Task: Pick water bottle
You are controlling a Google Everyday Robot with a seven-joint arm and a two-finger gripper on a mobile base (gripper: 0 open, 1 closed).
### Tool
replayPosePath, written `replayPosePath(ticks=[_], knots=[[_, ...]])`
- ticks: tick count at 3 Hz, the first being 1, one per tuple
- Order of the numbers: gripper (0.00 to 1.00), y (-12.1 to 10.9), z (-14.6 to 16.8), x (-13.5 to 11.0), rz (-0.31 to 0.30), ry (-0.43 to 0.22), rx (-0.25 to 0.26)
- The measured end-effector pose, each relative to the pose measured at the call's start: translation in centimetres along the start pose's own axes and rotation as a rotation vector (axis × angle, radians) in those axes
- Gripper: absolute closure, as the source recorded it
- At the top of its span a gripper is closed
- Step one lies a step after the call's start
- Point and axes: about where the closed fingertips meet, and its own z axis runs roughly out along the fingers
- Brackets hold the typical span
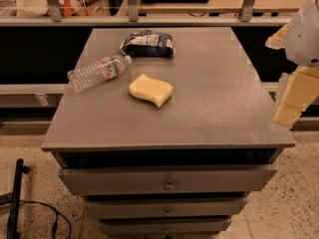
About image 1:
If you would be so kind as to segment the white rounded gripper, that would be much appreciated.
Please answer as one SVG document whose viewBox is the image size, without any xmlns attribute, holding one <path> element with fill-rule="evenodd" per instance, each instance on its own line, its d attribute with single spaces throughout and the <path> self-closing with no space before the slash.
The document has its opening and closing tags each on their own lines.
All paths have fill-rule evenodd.
<svg viewBox="0 0 319 239">
<path fill-rule="evenodd" d="M 319 0 L 306 0 L 288 24 L 270 36 L 265 46 L 284 49 L 289 61 L 298 66 L 283 73 L 275 95 L 272 122 L 287 128 L 319 97 Z"/>
</svg>

